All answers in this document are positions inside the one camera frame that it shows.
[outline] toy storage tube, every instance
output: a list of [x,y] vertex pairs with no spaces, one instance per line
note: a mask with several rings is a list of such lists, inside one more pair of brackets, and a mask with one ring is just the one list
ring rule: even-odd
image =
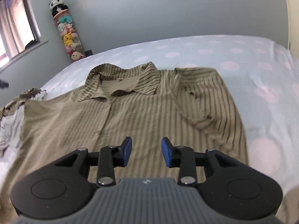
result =
[[60,33],[65,50],[71,57],[72,62],[85,58],[83,46],[80,42],[77,30],[69,10],[62,10],[55,15],[54,21]]

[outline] window frame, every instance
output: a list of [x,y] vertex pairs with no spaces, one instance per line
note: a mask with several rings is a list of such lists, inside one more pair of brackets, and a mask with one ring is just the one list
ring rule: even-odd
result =
[[31,28],[31,31],[32,31],[32,35],[33,35],[34,39],[37,41],[37,43],[40,43],[38,32],[37,32],[37,29],[36,29],[35,24],[33,22],[32,14],[30,12],[28,0],[23,0],[23,4],[24,4],[26,15],[27,15],[27,19],[28,19],[28,22],[29,22],[29,25],[30,25],[30,28]]
[[4,60],[6,58],[6,53],[4,53],[3,55],[0,55],[0,61]]

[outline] light blue wall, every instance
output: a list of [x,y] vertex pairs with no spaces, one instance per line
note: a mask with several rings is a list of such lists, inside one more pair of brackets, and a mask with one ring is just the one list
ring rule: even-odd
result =
[[[49,43],[0,72],[10,87],[0,90],[0,107],[24,90],[41,87],[70,64],[52,20],[51,0],[31,0],[41,40]],[[65,0],[85,50],[164,38],[241,34],[264,36],[287,46],[286,0]]]
[[287,46],[286,0],[64,0],[85,50],[205,34],[264,36]]
[[0,72],[0,78],[9,82],[9,88],[0,89],[0,107],[26,89],[41,87],[71,63],[55,27],[48,6],[50,1],[31,0],[41,41],[49,42]]

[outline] shirt button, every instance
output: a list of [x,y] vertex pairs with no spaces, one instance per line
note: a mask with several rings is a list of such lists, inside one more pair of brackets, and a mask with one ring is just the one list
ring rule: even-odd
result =
[[95,136],[98,136],[100,133],[101,133],[100,130],[96,131],[96,132],[95,132]]

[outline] shirt sleeve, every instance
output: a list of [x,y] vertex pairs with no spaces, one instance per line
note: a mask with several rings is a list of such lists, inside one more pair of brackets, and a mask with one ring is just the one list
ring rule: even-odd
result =
[[178,87],[180,114],[205,134],[213,148],[248,164],[240,114],[219,74]]
[[10,101],[7,105],[0,108],[0,121],[3,117],[14,114],[22,104],[24,104],[28,99],[35,97],[40,92],[41,89],[39,88],[28,89]]

